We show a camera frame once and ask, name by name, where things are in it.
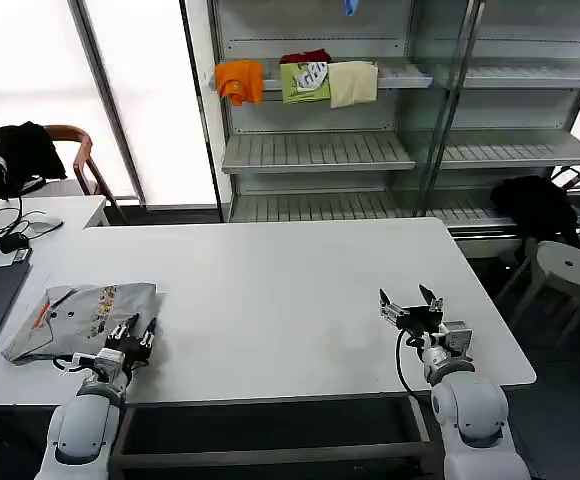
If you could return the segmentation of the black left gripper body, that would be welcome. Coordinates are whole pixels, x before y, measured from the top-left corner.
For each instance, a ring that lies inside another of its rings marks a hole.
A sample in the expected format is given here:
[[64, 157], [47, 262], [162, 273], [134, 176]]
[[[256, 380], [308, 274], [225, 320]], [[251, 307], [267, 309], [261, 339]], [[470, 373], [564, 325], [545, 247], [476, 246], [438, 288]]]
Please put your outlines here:
[[126, 336], [119, 339], [108, 337], [104, 346], [124, 355], [123, 366], [147, 365], [151, 356], [151, 340]]

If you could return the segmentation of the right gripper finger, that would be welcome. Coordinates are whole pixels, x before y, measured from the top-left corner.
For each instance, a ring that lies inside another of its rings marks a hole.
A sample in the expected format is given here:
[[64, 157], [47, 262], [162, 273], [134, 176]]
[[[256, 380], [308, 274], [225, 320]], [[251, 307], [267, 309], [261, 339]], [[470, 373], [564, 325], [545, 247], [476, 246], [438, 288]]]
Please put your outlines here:
[[433, 313], [441, 313], [443, 311], [443, 299], [438, 298], [434, 292], [424, 285], [419, 285], [419, 290], [424, 300], [426, 301], [429, 311]]
[[393, 303], [383, 289], [379, 289], [379, 313], [388, 322], [401, 322], [409, 310]]

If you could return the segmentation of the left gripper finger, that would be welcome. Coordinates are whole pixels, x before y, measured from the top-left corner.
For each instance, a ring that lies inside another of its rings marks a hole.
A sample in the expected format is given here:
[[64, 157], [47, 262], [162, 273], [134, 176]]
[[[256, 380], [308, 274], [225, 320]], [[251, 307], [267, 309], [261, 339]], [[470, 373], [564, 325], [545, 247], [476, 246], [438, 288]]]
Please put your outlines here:
[[153, 317], [152, 320], [149, 322], [148, 326], [146, 327], [139, 345], [144, 349], [151, 349], [153, 347], [153, 342], [155, 338], [155, 329], [156, 329], [157, 318]]
[[125, 338], [129, 338], [134, 330], [134, 327], [140, 317], [139, 313], [126, 318], [122, 323], [117, 325], [108, 335], [108, 344], [120, 344]]

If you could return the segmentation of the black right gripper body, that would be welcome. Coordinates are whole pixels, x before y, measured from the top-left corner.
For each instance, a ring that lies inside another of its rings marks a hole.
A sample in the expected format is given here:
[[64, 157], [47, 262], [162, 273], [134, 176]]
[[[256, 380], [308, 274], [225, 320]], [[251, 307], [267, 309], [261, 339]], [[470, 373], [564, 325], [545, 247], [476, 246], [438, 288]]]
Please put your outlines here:
[[396, 326], [410, 334], [434, 334], [439, 332], [443, 311], [427, 305], [407, 307], [397, 316]]

